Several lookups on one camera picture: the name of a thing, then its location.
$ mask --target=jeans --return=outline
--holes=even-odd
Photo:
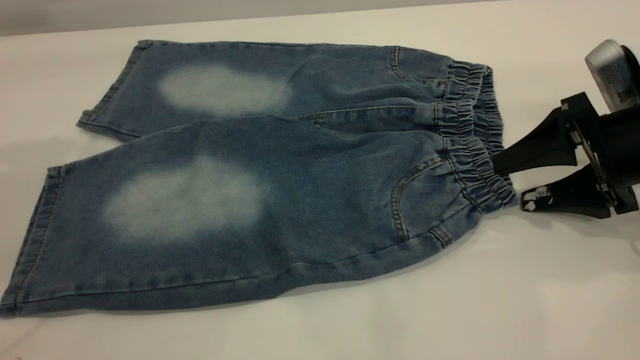
[[[142,41],[51,167],[0,316],[275,297],[426,259],[515,205],[492,71],[404,47]]]

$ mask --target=pocket stitching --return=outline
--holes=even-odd
[[[449,235],[449,233],[440,225],[434,227],[433,230],[430,231],[430,233],[433,234],[433,236],[435,236],[438,241],[440,241],[443,249],[453,242],[451,235]]]
[[[391,47],[389,65],[391,66],[391,71],[393,71],[397,77],[401,79],[406,79],[406,75],[402,72],[402,70],[400,70],[400,65],[398,64],[399,53],[400,53],[399,46]]]
[[[412,171],[410,172],[409,176],[399,180],[394,186],[393,191],[391,191],[389,206],[391,208],[391,215],[394,221],[394,227],[396,228],[396,231],[398,233],[399,242],[401,243],[406,242],[410,238],[409,231],[407,230],[406,224],[404,223],[402,211],[400,210],[400,198],[402,196],[404,189],[416,177],[444,163],[445,161],[439,156],[422,162],[421,164],[412,168]]]

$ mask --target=elastic waistband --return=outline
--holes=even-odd
[[[483,213],[516,205],[510,178],[493,171],[492,157],[504,147],[491,68],[454,61],[443,101],[435,106],[437,131],[469,201]]]

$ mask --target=pocket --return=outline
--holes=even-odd
[[[454,60],[448,56],[410,47],[390,47],[390,68],[401,79],[411,79],[426,89],[429,96],[445,93],[449,70]]]
[[[391,193],[390,208],[399,242],[434,229],[467,203],[446,159],[437,156],[415,165]]]

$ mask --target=white paint mark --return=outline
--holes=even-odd
[[[525,200],[537,200],[543,196],[549,196],[551,193],[546,186],[539,186],[534,191],[527,193],[524,195],[523,199]]]
[[[534,211],[536,209],[536,204],[533,201],[529,201],[524,208],[527,211]]]
[[[188,240],[203,229],[254,224],[265,192],[255,176],[237,166],[199,157],[183,167],[136,176],[112,196],[104,215],[134,239]]]
[[[287,105],[291,89],[285,79],[234,71],[215,65],[188,65],[169,72],[160,92],[173,106],[215,116],[273,113]]]

